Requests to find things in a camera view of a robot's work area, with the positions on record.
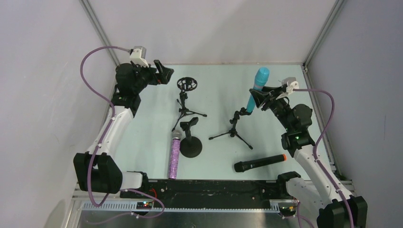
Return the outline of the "light blue microphone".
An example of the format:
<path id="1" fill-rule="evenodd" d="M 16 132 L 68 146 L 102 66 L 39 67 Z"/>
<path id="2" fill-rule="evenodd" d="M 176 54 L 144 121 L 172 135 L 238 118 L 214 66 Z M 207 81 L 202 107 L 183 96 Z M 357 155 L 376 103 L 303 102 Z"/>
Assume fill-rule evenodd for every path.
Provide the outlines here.
<path id="1" fill-rule="evenodd" d="M 255 77 L 254 77 L 254 85 L 253 89 L 261 91 L 262 88 L 265 86 L 265 84 L 268 81 L 270 71 L 266 67 L 261 67 L 257 71 Z M 249 96 L 248 103 L 246 105 L 246 111 L 248 113 L 252 113 L 254 108 L 256 107 L 256 103 L 252 97 L 252 95 Z"/>

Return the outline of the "clip tripod mic stand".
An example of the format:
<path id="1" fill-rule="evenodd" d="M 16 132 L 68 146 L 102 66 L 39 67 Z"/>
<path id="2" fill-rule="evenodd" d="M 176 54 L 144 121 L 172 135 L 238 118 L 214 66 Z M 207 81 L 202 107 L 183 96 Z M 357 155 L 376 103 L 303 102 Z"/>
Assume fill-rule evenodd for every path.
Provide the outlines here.
<path id="1" fill-rule="evenodd" d="M 230 119 L 230 124 L 232 124 L 232 127 L 231 127 L 227 132 L 225 132 L 225 133 L 222 133 L 222 134 L 219 134 L 219 135 L 216 135 L 216 136 L 209 137 L 208 140 L 213 140 L 213 139 L 215 139 L 215 138 L 218 138 L 218 137 L 221 137 L 221 136 L 224 136 L 224 135 L 227 135 L 227 134 L 228 134 L 231 138 L 234 138 L 234 137 L 239 138 L 241 141 L 243 141 L 243 142 L 248 146 L 249 149 L 253 150 L 253 147 L 252 147 L 248 142 L 246 142 L 246 141 L 238 134 L 238 131 L 237 131 L 237 129 L 236 129 L 236 126 L 237 126 L 238 121 L 240 120 L 240 117 L 241 117 L 241 116 L 245 116 L 245 115 L 251 115 L 251 113 L 248 112 L 245 107 L 241 108 L 239 111 L 235 111 L 235 112 L 234 112 L 234 115 L 233 115 L 233 118 Z"/>

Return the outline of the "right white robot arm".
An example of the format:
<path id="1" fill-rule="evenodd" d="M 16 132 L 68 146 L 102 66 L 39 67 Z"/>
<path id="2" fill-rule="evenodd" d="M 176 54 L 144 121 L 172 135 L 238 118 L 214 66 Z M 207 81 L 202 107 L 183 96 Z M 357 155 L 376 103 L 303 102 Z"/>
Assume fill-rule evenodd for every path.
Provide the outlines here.
<path id="1" fill-rule="evenodd" d="M 308 131 L 313 110 L 305 104 L 290 107 L 288 94 L 300 91 L 289 85 L 250 89 L 256 107 L 271 110 L 285 128 L 281 136 L 284 150 L 303 168 L 312 186 L 294 174 L 286 173 L 282 185 L 286 193 L 315 215 L 319 228 L 364 228 L 368 205 L 362 196 L 355 197 L 330 168 L 325 166 L 317 152 L 323 133 L 314 141 Z"/>

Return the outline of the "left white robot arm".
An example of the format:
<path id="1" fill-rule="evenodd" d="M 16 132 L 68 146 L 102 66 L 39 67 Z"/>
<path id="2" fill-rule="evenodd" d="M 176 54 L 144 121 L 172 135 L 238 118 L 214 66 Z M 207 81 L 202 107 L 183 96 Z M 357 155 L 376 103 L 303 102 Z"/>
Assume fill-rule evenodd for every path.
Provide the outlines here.
<path id="1" fill-rule="evenodd" d="M 116 194 L 123 189 L 138 189 L 145 173 L 122 171 L 114 161 L 122 136 L 138 111 L 140 93 L 148 85 L 166 85 L 174 70 L 154 60 L 154 66 L 143 67 L 134 62 L 116 67 L 116 85 L 101 132 L 86 152 L 77 153 L 73 164 L 82 191 Z"/>

